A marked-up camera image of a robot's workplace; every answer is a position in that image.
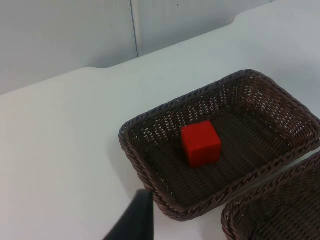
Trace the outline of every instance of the black object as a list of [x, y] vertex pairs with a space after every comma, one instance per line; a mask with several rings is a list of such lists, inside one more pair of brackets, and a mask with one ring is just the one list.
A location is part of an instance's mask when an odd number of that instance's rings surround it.
[[138, 190], [130, 206], [103, 240], [153, 240], [153, 194]]

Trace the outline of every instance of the woven basket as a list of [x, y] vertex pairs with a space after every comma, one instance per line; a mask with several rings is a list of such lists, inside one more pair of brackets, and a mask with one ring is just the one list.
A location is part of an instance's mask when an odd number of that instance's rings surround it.
[[[191, 169], [182, 126], [211, 120], [218, 163]], [[122, 149], [161, 211], [177, 221], [201, 216], [320, 144], [319, 120], [273, 80], [236, 72], [125, 123]]]
[[227, 204], [228, 240], [320, 239], [320, 153]]

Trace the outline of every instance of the basket bottom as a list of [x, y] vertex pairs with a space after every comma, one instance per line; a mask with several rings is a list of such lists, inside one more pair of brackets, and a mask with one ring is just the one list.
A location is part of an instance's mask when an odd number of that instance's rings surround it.
[[147, 148], [146, 162], [183, 207], [206, 200], [291, 150], [271, 126], [245, 109], [224, 111], [211, 122], [222, 142], [216, 164], [191, 169], [180, 136]]
[[304, 192], [290, 199], [281, 193], [246, 209], [247, 221], [239, 228], [248, 240], [313, 240], [320, 238], [320, 191]]

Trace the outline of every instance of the wicker basket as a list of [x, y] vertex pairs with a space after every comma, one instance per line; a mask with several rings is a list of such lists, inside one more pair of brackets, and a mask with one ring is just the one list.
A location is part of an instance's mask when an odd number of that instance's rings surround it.
[[228, 240], [320, 239], [320, 153], [227, 204]]
[[[218, 163], [191, 169], [182, 126], [211, 120]], [[319, 120], [273, 80], [253, 71], [220, 81], [122, 126], [119, 141], [162, 212], [177, 221], [201, 216], [240, 190], [319, 146]]]

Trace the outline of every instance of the table surface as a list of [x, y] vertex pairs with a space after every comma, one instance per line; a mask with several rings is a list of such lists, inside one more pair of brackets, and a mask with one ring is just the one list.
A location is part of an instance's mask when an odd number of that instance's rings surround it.
[[[0, 239], [103, 238], [143, 187], [122, 124], [238, 70], [265, 73], [320, 116], [319, 23], [320, 1], [280, 0], [135, 60], [0, 96]], [[155, 239], [224, 240], [222, 209], [176, 222], [155, 207]]]

